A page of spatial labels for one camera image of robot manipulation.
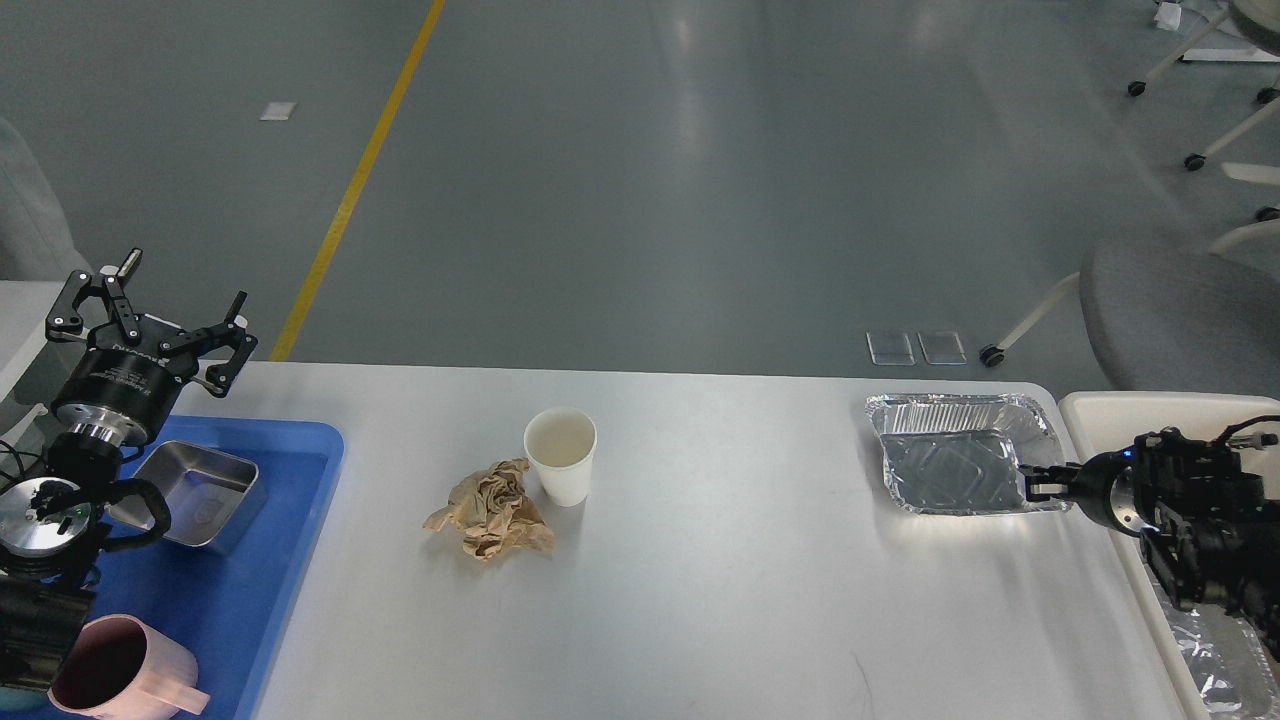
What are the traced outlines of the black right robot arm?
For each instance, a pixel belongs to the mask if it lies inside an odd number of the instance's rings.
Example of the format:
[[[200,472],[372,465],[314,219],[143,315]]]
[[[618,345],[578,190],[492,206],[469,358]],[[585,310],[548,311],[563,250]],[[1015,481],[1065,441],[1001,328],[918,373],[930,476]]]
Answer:
[[[1253,416],[1212,439],[1166,427],[1083,464],[1018,470],[1027,500],[1075,503],[1093,523],[1137,538],[1171,605],[1216,605],[1244,619],[1276,659],[1279,506],[1240,456],[1277,446],[1277,434],[1253,429],[1275,421],[1275,414]]]

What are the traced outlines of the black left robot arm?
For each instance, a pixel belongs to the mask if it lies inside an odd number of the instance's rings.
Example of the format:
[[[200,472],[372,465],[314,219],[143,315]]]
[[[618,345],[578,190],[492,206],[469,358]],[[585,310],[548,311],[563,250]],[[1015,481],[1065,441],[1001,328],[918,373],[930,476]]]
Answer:
[[[35,465],[15,451],[3,487],[3,687],[45,692],[64,666],[96,598],[102,553],[137,550],[172,528],[152,480],[122,469],[151,445],[189,384],[228,395],[259,341],[242,307],[186,329],[133,309],[127,286],[142,252],[97,272],[72,272],[45,337],[83,354],[52,401],[61,430]]]

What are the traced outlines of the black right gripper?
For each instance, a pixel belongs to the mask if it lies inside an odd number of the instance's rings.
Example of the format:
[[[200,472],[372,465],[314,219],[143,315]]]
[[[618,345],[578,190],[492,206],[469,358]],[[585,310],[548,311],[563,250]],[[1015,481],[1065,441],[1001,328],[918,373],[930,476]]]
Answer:
[[[1024,498],[1032,506],[1073,506],[1092,521],[1124,536],[1140,536],[1149,523],[1139,514],[1132,478],[1132,457],[1126,451],[1100,454],[1085,461],[1038,466],[1020,464],[1027,483],[1071,483],[1069,486],[1025,486]]]

